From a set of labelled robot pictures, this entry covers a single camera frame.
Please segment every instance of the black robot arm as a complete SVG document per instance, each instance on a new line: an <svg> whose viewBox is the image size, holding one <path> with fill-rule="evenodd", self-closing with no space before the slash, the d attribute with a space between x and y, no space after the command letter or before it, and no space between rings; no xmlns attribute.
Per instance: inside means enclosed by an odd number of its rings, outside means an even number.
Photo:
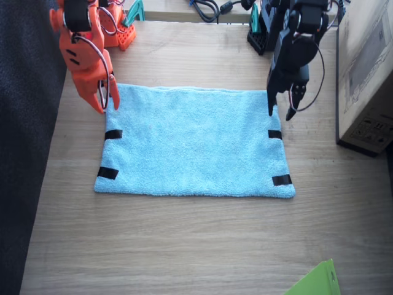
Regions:
<svg viewBox="0 0 393 295"><path fill-rule="evenodd" d="M285 91L291 92L291 107L286 119L295 115L306 93L308 63L318 53L319 43L329 25L326 14L329 3L330 0L261 1L260 35L253 38L250 29L247 39L260 55L266 50L274 51L267 82L270 116L277 103L277 93Z"/></svg>

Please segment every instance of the light blue towel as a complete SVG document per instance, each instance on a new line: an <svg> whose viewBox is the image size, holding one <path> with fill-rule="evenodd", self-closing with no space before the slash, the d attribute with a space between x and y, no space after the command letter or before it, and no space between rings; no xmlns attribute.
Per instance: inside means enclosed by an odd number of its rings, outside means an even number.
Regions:
<svg viewBox="0 0 393 295"><path fill-rule="evenodd" d="M96 192L291 198L281 125L265 91L119 84Z"/></svg>

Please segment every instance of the wooden table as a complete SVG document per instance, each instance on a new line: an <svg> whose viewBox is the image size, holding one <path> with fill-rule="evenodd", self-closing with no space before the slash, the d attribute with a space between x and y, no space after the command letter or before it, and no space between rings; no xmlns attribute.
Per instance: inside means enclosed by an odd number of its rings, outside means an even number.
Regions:
<svg viewBox="0 0 393 295"><path fill-rule="evenodd" d="M146 86L265 89L247 26L137 22L117 79ZM335 144L335 31L321 44L316 104L284 121L292 200L95 194L104 116L68 74L21 294L282 294L333 258L342 294L393 293L393 211L385 155ZM305 102L321 80L311 63Z"/></svg>

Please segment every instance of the cardboard box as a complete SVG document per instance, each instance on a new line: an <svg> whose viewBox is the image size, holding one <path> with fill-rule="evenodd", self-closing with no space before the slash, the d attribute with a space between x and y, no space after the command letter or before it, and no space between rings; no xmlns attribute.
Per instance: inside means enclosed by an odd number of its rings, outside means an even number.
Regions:
<svg viewBox="0 0 393 295"><path fill-rule="evenodd" d="M337 31L337 144L376 156L393 140L393 0L355 0Z"/></svg>

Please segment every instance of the dark gray fabric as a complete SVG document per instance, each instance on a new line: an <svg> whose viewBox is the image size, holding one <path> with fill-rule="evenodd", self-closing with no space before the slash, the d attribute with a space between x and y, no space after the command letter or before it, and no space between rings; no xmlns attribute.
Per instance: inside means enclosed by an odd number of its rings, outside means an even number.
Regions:
<svg viewBox="0 0 393 295"><path fill-rule="evenodd" d="M18 294L66 67L49 23L55 1L0 8L0 294Z"/></svg>

